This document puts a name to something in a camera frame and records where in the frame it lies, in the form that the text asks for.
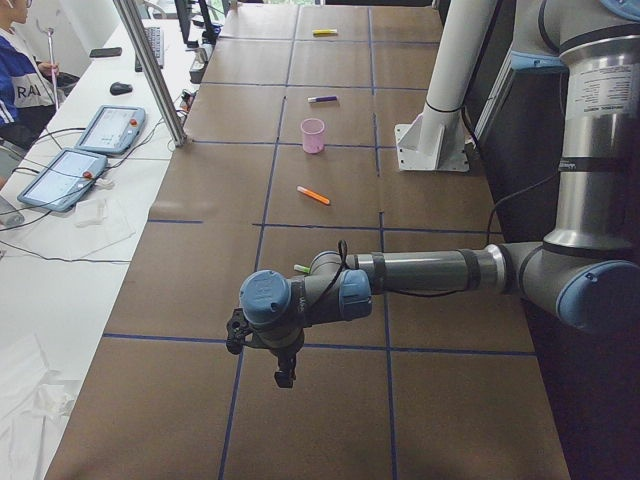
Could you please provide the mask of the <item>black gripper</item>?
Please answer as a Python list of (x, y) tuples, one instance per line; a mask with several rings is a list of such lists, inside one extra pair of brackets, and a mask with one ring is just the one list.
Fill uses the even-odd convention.
[(271, 349), (270, 353), (277, 358), (277, 370), (274, 379), (279, 388), (292, 388), (295, 381), (296, 356), (301, 345), (292, 344), (283, 348)]

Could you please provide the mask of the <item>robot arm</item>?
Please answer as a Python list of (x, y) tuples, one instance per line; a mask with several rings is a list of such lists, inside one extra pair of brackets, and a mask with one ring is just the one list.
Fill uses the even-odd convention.
[(227, 350), (265, 349), (275, 382), (294, 384), (304, 331), (368, 316), (377, 294), (515, 294), (587, 333), (639, 318), (639, 268), (623, 232), (639, 135), (639, 5), (635, 1), (520, 1), (507, 65), (566, 72), (568, 86), (554, 229), (539, 242), (481, 250), (315, 256), (308, 272), (248, 276), (228, 321)]

